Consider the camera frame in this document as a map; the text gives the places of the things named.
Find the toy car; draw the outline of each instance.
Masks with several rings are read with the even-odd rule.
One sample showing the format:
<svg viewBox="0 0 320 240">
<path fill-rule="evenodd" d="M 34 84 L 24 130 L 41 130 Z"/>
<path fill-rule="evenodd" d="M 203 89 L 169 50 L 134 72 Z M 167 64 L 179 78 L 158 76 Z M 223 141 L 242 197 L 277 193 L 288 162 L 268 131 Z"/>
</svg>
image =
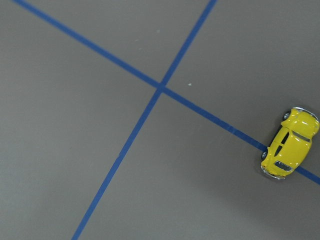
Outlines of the toy car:
<svg viewBox="0 0 320 240">
<path fill-rule="evenodd" d="M 303 162 L 318 131 L 319 119 L 312 112 L 293 107 L 283 116 L 278 133 L 261 155 L 262 171 L 284 179 Z"/>
</svg>

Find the black tire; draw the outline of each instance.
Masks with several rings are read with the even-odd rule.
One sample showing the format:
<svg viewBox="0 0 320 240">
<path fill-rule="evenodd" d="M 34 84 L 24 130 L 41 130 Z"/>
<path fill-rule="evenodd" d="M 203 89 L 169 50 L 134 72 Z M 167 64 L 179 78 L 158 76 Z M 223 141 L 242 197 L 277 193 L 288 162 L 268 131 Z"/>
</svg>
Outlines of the black tire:
<svg viewBox="0 0 320 240">
<path fill-rule="evenodd" d="M 261 160 L 262 160 L 262 161 L 265 160 L 266 157 L 267 157 L 267 155 L 268 155 L 268 150 L 264 151 L 264 152 L 261 154 Z"/>
<path fill-rule="evenodd" d="M 287 111 L 284 115 L 283 115 L 283 120 L 287 120 L 290 117 L 291 112 Z"/>
</svg>

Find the gray floor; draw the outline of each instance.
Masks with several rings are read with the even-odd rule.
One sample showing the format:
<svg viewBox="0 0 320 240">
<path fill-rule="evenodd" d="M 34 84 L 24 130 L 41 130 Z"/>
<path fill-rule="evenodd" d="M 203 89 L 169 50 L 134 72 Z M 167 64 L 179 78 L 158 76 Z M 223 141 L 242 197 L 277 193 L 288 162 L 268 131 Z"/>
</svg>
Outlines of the gray floor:
<svg viewBox="0 0 320 240">
<path fill-rule="evenodd" d="M 208 1 L 30 0 L 157 82 Z M 320 115 L 319 1 L 218 1 L 168 88 L 267 145 Z M 0 2 L 0 235 L 69 240 L 155 88 Z M 162 94 L 80 240 L 317 240 L 320 185 Z M 320 137 L 302 167 L 320 176 Z"/>
</svg>

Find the yellow toy car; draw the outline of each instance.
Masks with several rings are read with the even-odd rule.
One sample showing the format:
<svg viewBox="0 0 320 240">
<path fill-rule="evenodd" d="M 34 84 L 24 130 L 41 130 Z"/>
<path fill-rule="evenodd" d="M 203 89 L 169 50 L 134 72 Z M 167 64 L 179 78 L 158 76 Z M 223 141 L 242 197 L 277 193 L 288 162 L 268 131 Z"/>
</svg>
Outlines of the yellow toy car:
<svg viewBox="0 0 320 240">
<path fill-rule="evenodd" d="M 318 131 L 319 119 L 312 112 L 293 107 L 283 116 L 278 133 L 261 155 L 262 171 L 284 179 L 303 162 Z"/>
</svg>

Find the car side window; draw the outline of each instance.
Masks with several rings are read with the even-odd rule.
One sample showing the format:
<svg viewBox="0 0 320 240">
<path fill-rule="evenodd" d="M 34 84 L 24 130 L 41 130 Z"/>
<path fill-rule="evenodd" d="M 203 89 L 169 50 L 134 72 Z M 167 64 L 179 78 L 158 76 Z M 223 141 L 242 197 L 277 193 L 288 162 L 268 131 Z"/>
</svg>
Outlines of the car side window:
<svg viewBox="0 0 320 240">
<path fill-rule="evenodd" d="M 281 144 L 285 144 L 287 139 L 288 139 L 288 137 L 289 137 L 289 132 L 284 136 L 284 138 L 281 141 Z"/>
<path fill-rule="evenodd" d="M 274 156 L 277 156 L 278 153 L 281 151 L 281 149 L 282 149 L 282 146 L 278 146 L 278 148 L 277 148 L 276 151 L 275 151 Z"/>
</svg>

